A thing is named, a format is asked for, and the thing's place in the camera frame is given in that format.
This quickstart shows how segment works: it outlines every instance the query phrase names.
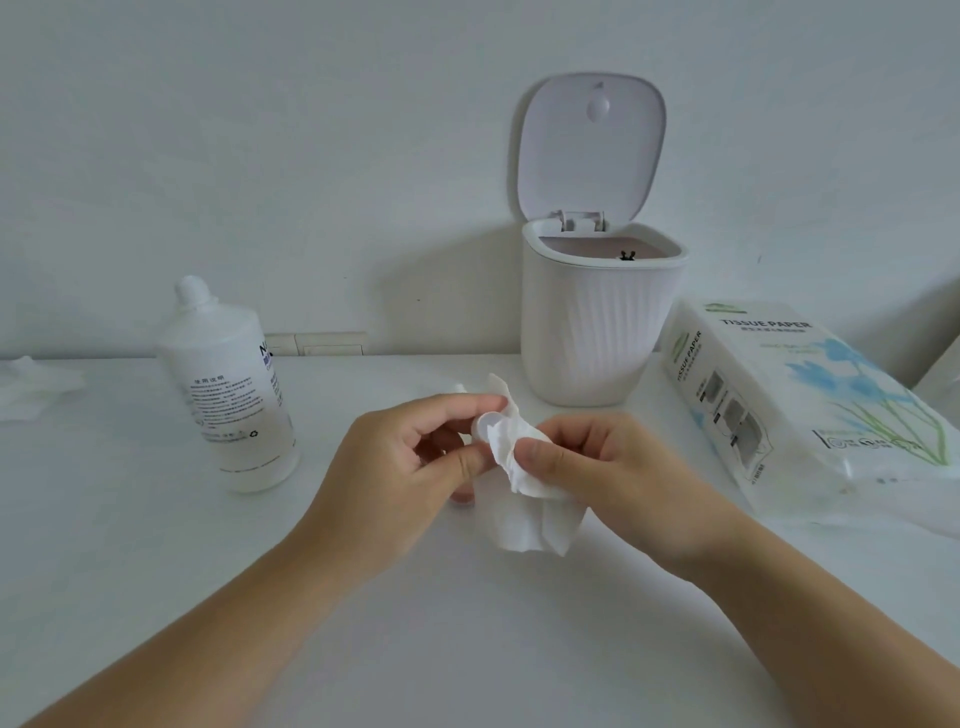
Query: tissue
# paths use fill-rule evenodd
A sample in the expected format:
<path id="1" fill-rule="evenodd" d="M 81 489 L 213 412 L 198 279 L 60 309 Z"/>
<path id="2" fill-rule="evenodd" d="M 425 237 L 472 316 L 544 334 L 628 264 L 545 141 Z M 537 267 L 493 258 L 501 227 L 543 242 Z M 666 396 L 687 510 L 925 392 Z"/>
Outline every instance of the tissue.
<path id="1" fill-rule="evenodd" d="M 563 556 L 584 519 L 587 507 L 566 491 L 540 482 L 514 459 L 521 437 L 549 439 L 520 417 L 506 382 L 490 375 L 489 389 L 507 398 L 502 412 L 481 415 L 472 436 L 489 443 L 498 468 L 473 482 L 476 518 L 487 536 L 508 551 L 549 551 Z"/>
<path id="2" fill-rule="evenodd" d="M 35 420 L 63 392 L 84 388 L 84 375 L 29 356 L 7 363 L 0 372 L 0 422 Z"/>

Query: white trash can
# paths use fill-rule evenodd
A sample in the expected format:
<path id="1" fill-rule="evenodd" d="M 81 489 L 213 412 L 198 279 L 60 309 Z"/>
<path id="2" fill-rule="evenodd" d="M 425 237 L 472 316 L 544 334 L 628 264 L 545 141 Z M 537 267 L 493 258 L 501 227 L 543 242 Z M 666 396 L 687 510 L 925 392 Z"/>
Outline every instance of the white trash can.
<path id="1" fill-rule="evenodd" d="M 650 191 L 666 111 L 650 83 L 549 79 L 523 119 L 520 351 L 531 387 L 560 406 L 605 406 L 634 389 L 660 335 L 686 248 L 632 222 Z"/>

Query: hand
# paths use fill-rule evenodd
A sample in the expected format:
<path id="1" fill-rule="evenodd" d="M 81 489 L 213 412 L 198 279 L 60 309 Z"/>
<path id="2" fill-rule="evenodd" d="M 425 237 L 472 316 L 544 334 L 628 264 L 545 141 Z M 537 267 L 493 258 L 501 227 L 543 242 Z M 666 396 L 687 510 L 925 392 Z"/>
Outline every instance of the hand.
<path id="1" fill-rule="evenodd" d="M 350 581 L 387 569 L 454 490 L 494 465 L 488 446 L 465 446 L 459 433 L 506 404 L 498 395 L 438 395 L 361 416 L 289 538 L 318 546 Z"/>
<path id="2" fill-rule="evenodd" d="M 717 556 L 752 523 L 629 415 L 561 415 L 540 430 L 555 444 L 518 441 L 520 467 L 567 490 L 680 577 L 689 578 L 698 561 Z"/>

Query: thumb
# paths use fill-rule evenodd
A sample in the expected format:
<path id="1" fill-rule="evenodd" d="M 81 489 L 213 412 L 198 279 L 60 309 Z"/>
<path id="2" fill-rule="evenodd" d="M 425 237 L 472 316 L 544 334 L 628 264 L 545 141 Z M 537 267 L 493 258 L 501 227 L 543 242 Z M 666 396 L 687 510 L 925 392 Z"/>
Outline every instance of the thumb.
<path id="1" fill-rule="evenodd" d="M 437 494 L 443 503 L 461 485 L 496 465 L 490 446 L 473 443 L 456 448 L 417 472 L 417 477 Z"/>
<path id="2" fill-rule="evenodd" d="M 553 443 L 524 437 L 516 441 L 514 459 L 527 473 L 573 496 L 584 493 L 595 477 L 597 463 Z"/>

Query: bottle label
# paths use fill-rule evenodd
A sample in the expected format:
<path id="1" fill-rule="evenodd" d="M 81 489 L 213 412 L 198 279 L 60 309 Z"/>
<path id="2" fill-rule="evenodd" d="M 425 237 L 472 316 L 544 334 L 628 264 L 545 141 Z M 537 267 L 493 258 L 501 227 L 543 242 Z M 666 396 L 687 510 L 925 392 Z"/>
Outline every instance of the bottle label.
<path id="1" fill-rule="evenodd" d="M 266 342 L 245 337 L 168 364 L 221 471 L 258 470 L 296 444 Z"/>

